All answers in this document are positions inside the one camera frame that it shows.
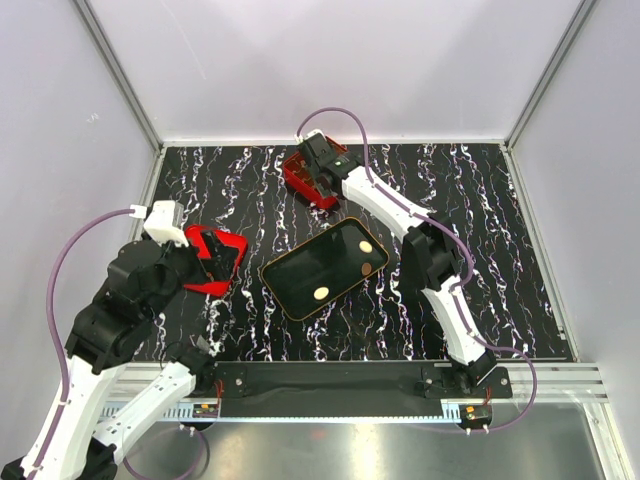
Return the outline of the white oval chocolate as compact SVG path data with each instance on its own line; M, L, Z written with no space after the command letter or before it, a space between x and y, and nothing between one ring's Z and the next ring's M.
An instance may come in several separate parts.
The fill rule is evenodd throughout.
M368 242L365 242L365 241L363 241L363 242L361 242L359 244L359 248L365 253L370 253L372 251L372 246Z
M329 294L327 287L319 287L314 291L314 298L318 301L325 299Z

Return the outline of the white oval chocolate bottom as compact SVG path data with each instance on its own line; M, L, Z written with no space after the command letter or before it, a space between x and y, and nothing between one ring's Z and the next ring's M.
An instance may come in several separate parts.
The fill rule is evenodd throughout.
M318 301L325 299L329 294L327 287L319 287L314 291L314 298Z

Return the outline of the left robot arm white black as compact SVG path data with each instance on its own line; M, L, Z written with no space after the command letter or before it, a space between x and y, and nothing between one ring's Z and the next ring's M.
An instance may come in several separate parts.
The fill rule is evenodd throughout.
M180 347L133 400L101 421L104 405L155 321L183 290L225 294L247 251L236 234L194 225L182 242L149 237L122 247L63 349L59 398L27 455L4 479L112 479L137 441L178 401L221 393L212 356Z

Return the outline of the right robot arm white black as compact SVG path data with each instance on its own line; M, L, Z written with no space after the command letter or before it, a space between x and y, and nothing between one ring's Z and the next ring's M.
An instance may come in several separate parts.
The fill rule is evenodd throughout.
M304 168L324 197L360 205L401 240L399 286L421 292L429 301L446 341L457 390L476 396L490 383L496 359L472 319L462 292L458 254L464 245L446 219L390 187L353 152L340 152L319 130L297 139Z

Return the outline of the red compartment chocolate box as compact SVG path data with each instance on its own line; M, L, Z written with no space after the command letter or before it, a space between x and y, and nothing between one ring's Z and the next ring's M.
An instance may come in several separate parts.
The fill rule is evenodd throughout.
M331 138L326 138L338 151L348 151L345 146L336 143ZM304 159L298 152L298 146L297 152L285 161L283 172L285 182L316 207L331 209L338 204L337 197L323 198L315 189L311 177L305 169Z

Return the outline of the red box lid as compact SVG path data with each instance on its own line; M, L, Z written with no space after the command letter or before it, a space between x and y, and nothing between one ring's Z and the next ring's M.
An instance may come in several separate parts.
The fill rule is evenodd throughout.
M248 240L239 234L196 224L189 226L185 235L197 250L205 275L184 288L215 298L225 296L248 250Z

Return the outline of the black gold-rimmed tray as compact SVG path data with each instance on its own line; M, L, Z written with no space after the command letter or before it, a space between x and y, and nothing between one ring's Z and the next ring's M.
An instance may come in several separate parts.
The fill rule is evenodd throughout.
M370 253L359 248L363 241L372 246ZM303 321L361 285L388 262L384 246L360 220L348 217L267 263L260 277L284 314L293 321ZM373 268L368 276L361 273L365 263ZM320 301L314 298L319 287L329 289Z

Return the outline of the left electronics board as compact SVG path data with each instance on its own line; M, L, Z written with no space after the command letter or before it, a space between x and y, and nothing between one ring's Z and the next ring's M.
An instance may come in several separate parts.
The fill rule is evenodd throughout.
M219 417L218 403L196 403L193 405L193 417L194 418L218 418Z

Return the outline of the electronics board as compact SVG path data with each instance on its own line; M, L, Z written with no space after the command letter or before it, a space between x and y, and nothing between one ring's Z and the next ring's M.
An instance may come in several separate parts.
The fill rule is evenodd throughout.
M219 417L218 403L196 403L193 405L193 417L194 418L218 418Z
M489 405L468 405L461 412L461 419L466 422L489 424L492 421L492 417L492 407Z

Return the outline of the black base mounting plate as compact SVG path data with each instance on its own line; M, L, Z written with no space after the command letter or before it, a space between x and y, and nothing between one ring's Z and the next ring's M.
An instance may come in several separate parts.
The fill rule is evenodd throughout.
M308 406L314 409L418 411L419 402L510 400L508 371L497 367L466 394L440 361L217 362L192 398L215 398L242 407Z

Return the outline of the right electronics board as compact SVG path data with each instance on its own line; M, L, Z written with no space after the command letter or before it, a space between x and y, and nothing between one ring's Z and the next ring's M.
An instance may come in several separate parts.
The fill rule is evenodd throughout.
M466 422L489 424L492 421L492 417L492 407L489 405L468 405L461 412L461 419Z

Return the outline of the aluminium frame rail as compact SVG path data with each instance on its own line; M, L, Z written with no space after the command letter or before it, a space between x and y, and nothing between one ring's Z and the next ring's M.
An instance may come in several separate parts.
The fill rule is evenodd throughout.
M358 422L387 422L387 423L429 423L429 424L459 424L463 408L456 403L419 402L418 411L384 409L347 409L310 408L308 406L287 407L284 404L275 408L242 407L222 402L219 407L218 418L194 418L193 405L202 402L182 401L169 407L161 414L161 421L183 421L207 423L214 420L220 422L244 423L358 423Z

